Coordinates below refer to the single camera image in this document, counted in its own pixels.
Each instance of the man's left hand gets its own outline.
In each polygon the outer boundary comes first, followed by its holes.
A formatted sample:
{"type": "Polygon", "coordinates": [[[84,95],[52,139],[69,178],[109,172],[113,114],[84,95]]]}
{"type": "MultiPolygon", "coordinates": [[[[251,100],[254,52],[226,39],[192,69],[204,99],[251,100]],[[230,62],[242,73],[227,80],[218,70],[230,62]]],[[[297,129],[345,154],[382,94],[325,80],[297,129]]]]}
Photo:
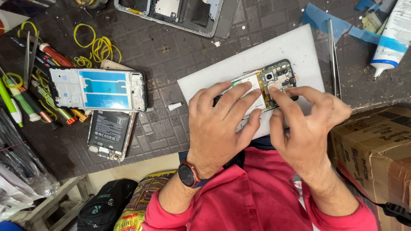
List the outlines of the man's left hand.
{"type": "Polygon", "coordinates": [[[230,81],[216,83],[199,90],[189,101],[191,145],[187,161],[196,167],[200,179],[212,177],[223,164],[247,147],[260,127],[261,110],[255,109],[244,128],[236,132],[245,113],[261,94],[260,89],[255,89],[242,97],[251,89],[250,82],[228,90],[215,107],[212,106],[213,99],[230,86],[230,81]]]}

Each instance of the glue tube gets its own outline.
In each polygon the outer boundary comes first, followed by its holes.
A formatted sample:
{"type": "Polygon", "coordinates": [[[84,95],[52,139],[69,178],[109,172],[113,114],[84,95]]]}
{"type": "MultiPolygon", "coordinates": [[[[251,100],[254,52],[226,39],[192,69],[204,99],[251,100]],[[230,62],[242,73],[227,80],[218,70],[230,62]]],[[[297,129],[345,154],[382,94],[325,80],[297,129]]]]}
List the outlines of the glue tube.
{"type": "Polygon", "coordinates": [[[374,81],[384,70],[398,65],[411,41],[411,0],[398,0],[384,28],[371,65],[374,81]]]}

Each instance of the shirt sleeve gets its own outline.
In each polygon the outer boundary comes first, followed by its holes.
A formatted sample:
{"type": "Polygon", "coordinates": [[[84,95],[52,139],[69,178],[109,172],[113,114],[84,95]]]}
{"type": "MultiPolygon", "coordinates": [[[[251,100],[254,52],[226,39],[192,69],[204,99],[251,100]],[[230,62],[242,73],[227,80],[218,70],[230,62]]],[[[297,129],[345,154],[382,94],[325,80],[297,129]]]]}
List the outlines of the shirt sleeve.
{"type": "Polygon", "coordinates": [[[141,224],[144,231],[186,231],[187,221],[193,209],[194,199],[188,209],[180,214],[171,214],[165,211],[158,202],[158,193],[155,192],[147,206],[144,222],[141,224]]]}
{"type": "MultiPolygon", "coordinates": [[[[308,186],[303,184],[303,192],[307,192],[308,186]]],[[[311,222],[321,231],[376,231],[377,223],[374,214],[371,210],[356,197],[360,204],[357,210],[348,216],[333,217],[321,212],[311,194],[304,197],[304,204],[307,210],[307,214],[311,219],[311,222]]]]}

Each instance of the red shirt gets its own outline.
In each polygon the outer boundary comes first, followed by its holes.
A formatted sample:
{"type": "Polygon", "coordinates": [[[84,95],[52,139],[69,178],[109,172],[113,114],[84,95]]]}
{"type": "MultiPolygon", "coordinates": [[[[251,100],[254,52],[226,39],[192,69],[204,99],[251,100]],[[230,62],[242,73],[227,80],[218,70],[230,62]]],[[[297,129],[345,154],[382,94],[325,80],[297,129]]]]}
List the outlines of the red shirt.
{"type": "Polygon", "coordinates": [[[303,184],[307,211],[298,201],[295,171],[275,150],[245,149],[243,169],[233,165],[217,174],[194,196],[181,214],[164,211],[153,194],[143,231],[149,230],[377,230],[375,217],[359,199],[351,215],[332,217],[318,210],[303,184]]]}

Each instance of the stained work surface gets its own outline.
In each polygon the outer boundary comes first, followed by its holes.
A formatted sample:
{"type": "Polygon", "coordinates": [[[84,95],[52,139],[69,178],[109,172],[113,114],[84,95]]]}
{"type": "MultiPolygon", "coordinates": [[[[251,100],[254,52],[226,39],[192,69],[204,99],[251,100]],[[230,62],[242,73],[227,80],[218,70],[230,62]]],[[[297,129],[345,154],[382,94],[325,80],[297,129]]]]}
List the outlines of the stained work surface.
{"type": "MultiPolygon", "coordinates": [[[[297,28],[301,9],[308,2],[240,0],[231,37],[223,40],[200,37],[117,11],[112,1],[95,18],[82,9],[66,5],[65,1],[58,1],[31,19],[44,42],[71,59],[80,55],[88,58],[91,49],[79,47],[73,39],[73,31],[80,23],[92,26],[97,38],[106,36],[121,50],[123,65],[145,72],[149,109],[139,113],[131,148],[121,163],[86,152],[89,122],[65,125],[50,132],[48,125],[40,121],[29,122],[25,115],[22,131],[58,180],[187,150],[188,108],[177,79],[297,28]],[[169,48],[166,53],[163,53],[164,45],[169,48]],[[184,105],[172,112],[166,109],[176,102],[184,102],[184,105]]],[[[364,13],[354,11],[358,0],[314,0],[311,3],[354,26],[361,26],[358,18],[364,13]]],[[[7,72],[23,76],[23,54],[7,41],[7,36],[15,35],[16,31],[0,37],[0,63],[7,72]]],[[[328,44],[326,34],[314,31],[313,36],[319,47],[322,43],[328,44]]],[[[77,40],[82,45],[90,43],[90,29],[79,28],[77,40]]],[[[373,82],[374,68],[367,66],[375,48],[375,45],[350,35],[343,35],[337,43],[342,98],[355,111],[410,99],[411,52],[406,53],[396,69],[384,72],[373,82]]],[[[326,91],[332,92],[330,66],[319,62],[326,91]]]]}

